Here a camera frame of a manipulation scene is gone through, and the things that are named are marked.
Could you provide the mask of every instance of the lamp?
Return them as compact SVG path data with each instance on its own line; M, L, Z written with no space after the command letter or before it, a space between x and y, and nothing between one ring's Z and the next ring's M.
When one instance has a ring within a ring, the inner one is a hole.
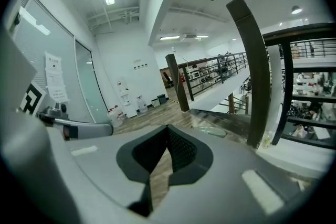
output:
M293 6L292 8L292 14L298 14L302 11L302 8L300 8L299 6Z

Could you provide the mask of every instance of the trash bin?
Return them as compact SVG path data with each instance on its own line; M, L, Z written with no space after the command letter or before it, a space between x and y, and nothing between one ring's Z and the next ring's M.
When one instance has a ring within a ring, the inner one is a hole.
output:
M164 104L167 102L165 94L158 95L157 98L159 99L160 104Z

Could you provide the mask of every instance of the poster on wall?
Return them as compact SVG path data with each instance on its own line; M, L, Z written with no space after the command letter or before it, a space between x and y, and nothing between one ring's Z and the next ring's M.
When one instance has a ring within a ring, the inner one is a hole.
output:
M47 89L50 97L58 103L69 102L62 75L62 59L47 52L45 55Z

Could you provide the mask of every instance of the stairway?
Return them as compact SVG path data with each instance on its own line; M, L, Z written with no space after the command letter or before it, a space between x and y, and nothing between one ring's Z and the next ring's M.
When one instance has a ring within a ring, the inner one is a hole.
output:
M243 138L247 138L248 136L251 120L250 115L228 114L199 109L190 109L189 113L202 120L210 122L221 129L234 132Z

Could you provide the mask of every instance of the glass partition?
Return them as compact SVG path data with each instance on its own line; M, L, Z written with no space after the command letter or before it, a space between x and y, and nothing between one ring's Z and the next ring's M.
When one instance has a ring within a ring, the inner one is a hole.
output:
M76 41L78 77L83 96L96 123L110 122L93 69L91 52Z

